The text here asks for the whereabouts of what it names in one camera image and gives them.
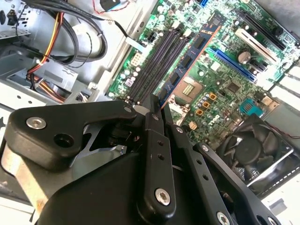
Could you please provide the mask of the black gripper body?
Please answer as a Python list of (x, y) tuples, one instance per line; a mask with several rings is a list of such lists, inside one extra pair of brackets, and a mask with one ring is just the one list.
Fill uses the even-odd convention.
[(137, 153), (109, 162), (58, 190), (40, 225), (200, 225), (207, 218), (169, 135), (152, 130)]

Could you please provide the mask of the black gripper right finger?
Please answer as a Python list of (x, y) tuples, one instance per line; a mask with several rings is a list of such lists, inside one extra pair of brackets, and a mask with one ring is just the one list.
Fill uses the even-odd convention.
[(208, 145), (191, 145), (186, 132), (174, 125), (168, 105), (163, 108), (163, 118), (183, 171), (197, 195), (192, 202), (200, 204), (207, 225), (280, 224)]

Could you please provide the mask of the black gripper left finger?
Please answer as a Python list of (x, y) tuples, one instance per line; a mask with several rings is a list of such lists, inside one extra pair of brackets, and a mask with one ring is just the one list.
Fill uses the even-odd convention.
[(19, 109), (8, 119), (4, 169), (16, 178), (40, 216), (61, 188), (139, 152), (148, 130), (165, 136), (154, 95), (141, 109), (123, 101)]

